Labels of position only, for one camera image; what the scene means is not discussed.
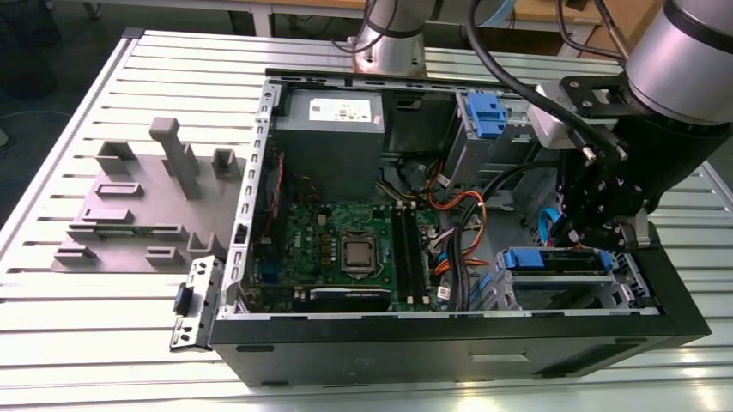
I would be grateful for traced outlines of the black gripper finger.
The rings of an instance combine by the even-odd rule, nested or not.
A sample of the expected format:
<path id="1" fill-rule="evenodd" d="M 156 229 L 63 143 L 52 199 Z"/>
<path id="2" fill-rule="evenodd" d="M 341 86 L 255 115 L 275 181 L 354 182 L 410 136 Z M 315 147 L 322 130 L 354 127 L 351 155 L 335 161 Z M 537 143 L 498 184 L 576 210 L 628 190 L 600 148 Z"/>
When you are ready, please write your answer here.
<path id="1" fill-rule="evenodd" d="M 588 171 L 562 173 L 561 218 L 554 224 L 554 245 L 594 245 L 602 232 L 601 198 L 606 181 Z"/>
<path id="2" fill-rule="evenodd" d="M 596 224 L 594 247 L 629 253 L 657 247 L 657 229 L 648 214 L 617 216 Z"/>

